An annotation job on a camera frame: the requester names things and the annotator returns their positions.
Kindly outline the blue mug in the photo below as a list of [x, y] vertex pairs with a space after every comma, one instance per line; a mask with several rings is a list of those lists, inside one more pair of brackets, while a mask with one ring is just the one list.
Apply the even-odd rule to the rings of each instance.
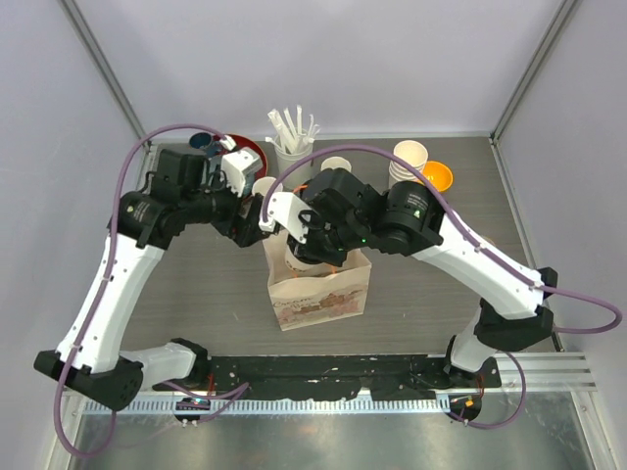
[[214, 136], [208, 132], [197, 132], [193, 134], [189, 140], [188, 145], [196, 150], [209, 152], [214, 143]]

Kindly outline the wrapped white straw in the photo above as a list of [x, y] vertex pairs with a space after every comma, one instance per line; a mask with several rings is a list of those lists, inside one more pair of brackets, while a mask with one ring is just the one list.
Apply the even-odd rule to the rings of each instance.
[[272, 109], [267, 113], [267, 118], [275, 136], [268, 137], [266, 141], [290, 155], [305, 151], [314, 143], [320, 130], [320, 125], [313, 114], [309, 114], [309, 120], [305, 122], [305, 113], [301, 105], [295, 107], [294, 113], [290, 108], [284, 108], [282, 111]]

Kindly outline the dark green mug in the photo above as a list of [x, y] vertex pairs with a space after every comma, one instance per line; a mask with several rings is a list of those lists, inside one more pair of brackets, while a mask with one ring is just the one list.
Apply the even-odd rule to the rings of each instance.
[[320, 165], [321, 171], [324, 171], [327, 169], [344, 169], [344, 170], [347, 170], [348, 172], [351, 172], [352, 165], [345, 158], [342, 158], [339, 156], [333, 156], [333, 157], [329, 157], [325, 159]]

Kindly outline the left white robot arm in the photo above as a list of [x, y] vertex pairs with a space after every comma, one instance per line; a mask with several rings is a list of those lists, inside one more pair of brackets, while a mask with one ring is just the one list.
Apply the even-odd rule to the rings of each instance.
[[145, 283], [187, 226], [210, 224], [242, 248], [262, 240], [262, 198], [251, 189], [263, 168], [262, 157], [247, 147], [213, 158], [161, 151], [144, 186], [120, 197], [102, 263], [71, 330], [58, 347], [36, 356], [34, 369], [113, 411], [168, 380], [201, 389], [210, 369], [202, 346], [177, 338], [124, 352], [121, 340]]

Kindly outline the red round tray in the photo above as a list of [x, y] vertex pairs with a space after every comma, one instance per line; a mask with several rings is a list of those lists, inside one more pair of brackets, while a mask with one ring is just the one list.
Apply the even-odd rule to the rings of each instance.
[[255, 179], [259, 180], [267, 175], [267, 157], [264, 150], [255, 141], [238, 134], [230, 134], [237, 149], [247, 149], [261, 158], [262, 168], [256, 172]]

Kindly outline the orange bowl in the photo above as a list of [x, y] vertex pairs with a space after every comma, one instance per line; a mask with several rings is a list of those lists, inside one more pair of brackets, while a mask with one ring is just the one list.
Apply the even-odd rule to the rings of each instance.
[[422, 174], [440, 193], [447, 192], [455, 181], [451, 169], [440, 162], [428, 161]]

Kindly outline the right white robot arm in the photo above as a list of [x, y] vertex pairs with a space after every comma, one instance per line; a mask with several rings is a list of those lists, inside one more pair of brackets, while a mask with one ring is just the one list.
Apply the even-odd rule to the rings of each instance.
[[336, 168], [321, 172], [294, 196], [307, 229], [288, 239], [298, 261], [338, 266], [350, 251], [368, 247], [430, 264], [479, 295], [477, 312], [450, 340], [442, 363], [451, 385], [467, 385], [495, 352], [520, 352], [552, 334], [554, 315], [541, 288], [555, 285], [555, 271], [529, 269], [469, 228], [455, 226], [425, 186], [403, 181], [378, 193]]

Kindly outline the yellow mug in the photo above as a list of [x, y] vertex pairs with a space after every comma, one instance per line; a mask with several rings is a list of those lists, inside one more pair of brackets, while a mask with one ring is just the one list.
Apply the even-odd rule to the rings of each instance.
[[266, 176], [256, 180], [252, 187], [253, 201], [262, 203], [275, 181], [276, 178], [272, 176]]

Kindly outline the printed paper takeout bag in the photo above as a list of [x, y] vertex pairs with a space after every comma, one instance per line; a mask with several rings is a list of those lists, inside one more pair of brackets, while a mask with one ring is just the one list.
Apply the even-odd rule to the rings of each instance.
[[285, 264], [291, 235], [280, 225], [263, 241], [268, 266], [267, 291], [281, 330], [287, 331], [364, 312], [371, 262], [361, 249], [343, 264], [327, 264], [318, 276], [297, 276]]

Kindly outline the stack of white paper cups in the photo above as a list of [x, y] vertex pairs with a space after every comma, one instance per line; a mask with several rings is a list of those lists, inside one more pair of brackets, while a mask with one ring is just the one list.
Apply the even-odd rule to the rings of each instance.
[[[414, 140], [404, 140], [397, 143], [394, 147], [393, 154], [420, 173], [423, 172], [429, 157], [426, 147], [422, 143]], [[397, 182], [407, 180], [416, 181], [416, 178], [410, 171], [395, 161], [389, 163], [388, 173], [389, 188], [392, 188]]]

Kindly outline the white straw holder cup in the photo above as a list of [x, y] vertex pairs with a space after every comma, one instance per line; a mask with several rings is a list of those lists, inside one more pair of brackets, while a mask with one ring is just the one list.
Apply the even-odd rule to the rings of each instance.
[[[302, 161], [305, 157], [313, 152], [313, 141], [306, 137], [304, 144], [301, 145], [295, 154], [290, 154], [281, 146], [275, 146], [274, 151], [277, 158], [278, 173], [283, 174], [290, 166]], [[293, 190], [298, 186], [305, 184], [313, 178], [314, 164], [309, 162], [294, 169], [288, 176], [282, 180], [283, 187]]]

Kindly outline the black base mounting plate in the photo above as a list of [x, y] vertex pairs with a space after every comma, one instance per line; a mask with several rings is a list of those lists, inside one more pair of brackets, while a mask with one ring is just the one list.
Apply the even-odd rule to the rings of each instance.
[[455, 372], [439, 355], [265, 355], [213, 356], [191, 379], [175, 379], [188, 390], [218, 394], [243, 383], [246, 400], [353, 400], [362, 389], [374, 400], [433, 398], [440, 391], [497, 389], [497, 362], [487, 359], [476, 373]]

